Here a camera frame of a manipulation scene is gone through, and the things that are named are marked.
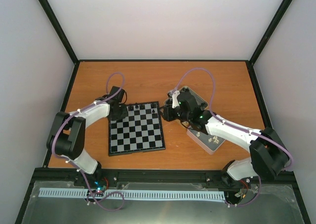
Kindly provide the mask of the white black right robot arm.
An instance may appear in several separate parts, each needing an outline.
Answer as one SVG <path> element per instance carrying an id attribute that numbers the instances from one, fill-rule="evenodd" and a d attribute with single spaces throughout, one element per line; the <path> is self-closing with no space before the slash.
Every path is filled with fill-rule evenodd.
<path id="1" fill-rule="evenodd" d="M 293 161 L 274 129 L 253 129 L 225 120 L 206 109 L 189 90 L 172 90 L 167 95 L 161 113 L 164 120 L 185 122 L 190 130 L 222 138 L 250 154 L 246 159 L 229 162 L 223 169 L 224 179 L 238 181 L 257 176 L 273 181 Z"/>

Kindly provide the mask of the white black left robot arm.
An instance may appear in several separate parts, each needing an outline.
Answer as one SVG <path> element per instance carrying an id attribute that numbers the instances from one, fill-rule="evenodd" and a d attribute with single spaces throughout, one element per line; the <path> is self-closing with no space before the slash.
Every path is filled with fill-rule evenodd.
<path id="1" fill-rule="evenodd" d="M 109 94 L 103 95 L 90 105 L 73 111 L 58 112 L 48 135 L 46 146 L 51 153 L 84 172 L 92 186 L 102 182 L 102 165 L 85 150 L 86 128 L 100 119 L 120 120 L 128 116 L 127 98 L 124 89 L 113 86 Z"/>

